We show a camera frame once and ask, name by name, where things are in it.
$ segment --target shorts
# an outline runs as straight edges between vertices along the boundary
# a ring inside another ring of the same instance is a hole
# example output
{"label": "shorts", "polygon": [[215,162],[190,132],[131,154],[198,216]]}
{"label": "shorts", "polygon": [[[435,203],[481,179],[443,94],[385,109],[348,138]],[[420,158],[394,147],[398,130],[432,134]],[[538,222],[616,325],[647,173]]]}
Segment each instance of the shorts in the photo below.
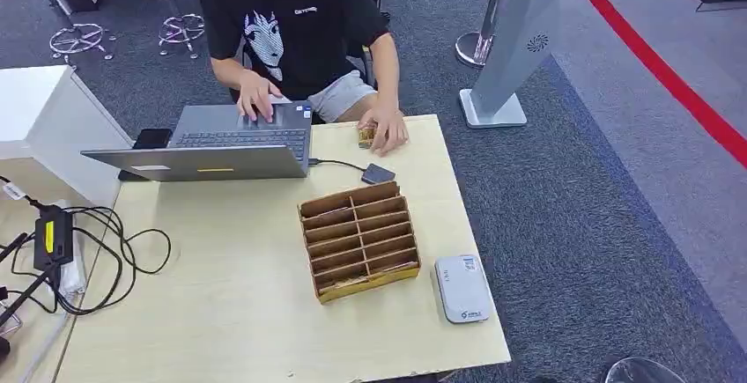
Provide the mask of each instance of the shorts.
{"label": "shorts", "polygon": [[332,123],[369,94],[376,94],[376,90],[363,82],[360,70],[353,70],[310,96],[308,102],[323,121]]}

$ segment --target smartphone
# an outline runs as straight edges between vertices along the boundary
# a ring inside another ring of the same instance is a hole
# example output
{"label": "smartphone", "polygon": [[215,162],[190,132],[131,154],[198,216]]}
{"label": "smartphone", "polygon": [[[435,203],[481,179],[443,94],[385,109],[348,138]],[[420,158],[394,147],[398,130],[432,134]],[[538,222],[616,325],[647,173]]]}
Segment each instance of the smartphone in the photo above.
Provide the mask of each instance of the smartphone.
{"label": "smartphone", "polygon": [[[137,136],[135,145],[132,146],[133,150],[148,150],[154,148],[166,148],[168,140],[171,139],[172,130],[165,128],[148,128],[140,131],[140,135]],[[126,170],[119,172],[119,180],[122,182],[128,181],[146,181],[147,179],[143,176],[130,173]]]}

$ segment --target graphic print on t-shirt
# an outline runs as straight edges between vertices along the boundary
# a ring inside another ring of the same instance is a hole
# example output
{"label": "graphic print on t-shirt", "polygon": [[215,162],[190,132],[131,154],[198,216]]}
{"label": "graphic print on t-shirt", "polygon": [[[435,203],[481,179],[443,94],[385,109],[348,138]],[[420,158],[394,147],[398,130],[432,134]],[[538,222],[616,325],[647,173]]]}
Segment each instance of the graphic print on t-shirt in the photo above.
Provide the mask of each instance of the graphic print on t-shirt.
{"label": "graphic print on t-shirt", "polygon": [[282,81],[283,71],[278,65],[280,58],[283,57],[283,39],[280,37],[280,27],[277,26],[275,13],[270,14],[270,20],[256,11],[254,14],[254,20],[250,19],[249,15],[244,19],[244,34],[272,77]]}

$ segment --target laptop keyboard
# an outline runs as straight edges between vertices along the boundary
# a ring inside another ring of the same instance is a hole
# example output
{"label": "laptop keyboard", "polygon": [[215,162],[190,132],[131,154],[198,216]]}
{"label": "laptop keyboard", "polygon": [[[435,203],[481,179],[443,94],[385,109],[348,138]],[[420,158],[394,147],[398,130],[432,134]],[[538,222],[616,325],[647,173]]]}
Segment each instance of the laptop keyboard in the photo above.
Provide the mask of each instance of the laptop keyboard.
{"label": "laptop keyboard", "polygon": [[303,160],[306,144],[304,129],[243,130],[235,132],[196,132],[184,134],[174,148],[255,147],[285,145],[298,161]]}

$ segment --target black t-shirt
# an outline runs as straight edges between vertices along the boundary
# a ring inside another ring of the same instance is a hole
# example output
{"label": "black t-shirt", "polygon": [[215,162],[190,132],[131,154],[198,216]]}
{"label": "black t-shirt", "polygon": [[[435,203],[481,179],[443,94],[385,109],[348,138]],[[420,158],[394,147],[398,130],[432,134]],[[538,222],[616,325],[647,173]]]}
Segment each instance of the black t-shirt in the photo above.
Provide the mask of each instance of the black t-shirt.
{"label": "black t-shirt", "polygon": [[346,44],[387,33],[374,0],[200,0],[211,57],[233,57],[241,36],[252,70],[289,99],[306,99],[353,70]]}

